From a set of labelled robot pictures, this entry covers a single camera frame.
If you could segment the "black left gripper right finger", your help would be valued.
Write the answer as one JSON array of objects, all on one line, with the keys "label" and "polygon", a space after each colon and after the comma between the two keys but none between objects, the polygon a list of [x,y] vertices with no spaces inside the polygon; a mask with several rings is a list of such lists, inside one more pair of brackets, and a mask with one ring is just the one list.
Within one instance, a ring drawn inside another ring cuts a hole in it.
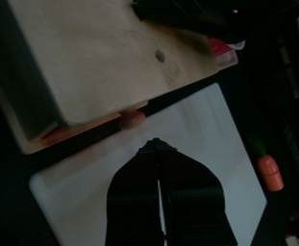
[{"label": "black left gripper right finger", "polygon": [[213,171],[159,138],[155,161],[169,246],[238,246]]}]

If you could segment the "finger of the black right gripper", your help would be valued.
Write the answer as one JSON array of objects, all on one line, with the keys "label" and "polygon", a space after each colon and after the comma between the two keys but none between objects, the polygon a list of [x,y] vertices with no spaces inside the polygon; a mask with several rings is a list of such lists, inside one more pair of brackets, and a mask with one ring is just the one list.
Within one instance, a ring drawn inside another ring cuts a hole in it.
[{"label": "finger of the black right gripper", "polygon": [[210,21],[202,21],[180,11],[155,10],[147,12],[138,10],[138,16],[142,21],[154,22],[178,30],[188,30],[193,33],[214,37],[226,43],[242,41],[242,36],[230,27],[214,24]]},{"label": "finger of the black right gripper", "polygon": [[133,0],[138,16],[145,19],[154,13],[173,9],[185,13],[226,12],[242,7],[242,0]]}]

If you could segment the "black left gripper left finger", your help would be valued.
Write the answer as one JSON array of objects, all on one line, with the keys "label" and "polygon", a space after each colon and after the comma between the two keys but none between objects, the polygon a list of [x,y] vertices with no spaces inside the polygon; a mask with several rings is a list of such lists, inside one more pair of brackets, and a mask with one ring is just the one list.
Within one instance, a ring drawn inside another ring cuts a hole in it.
[{"label": "black left gripper left finger", "polygon": [[121,167],[110,184],[106,246],[165,246],[153,140]]}]

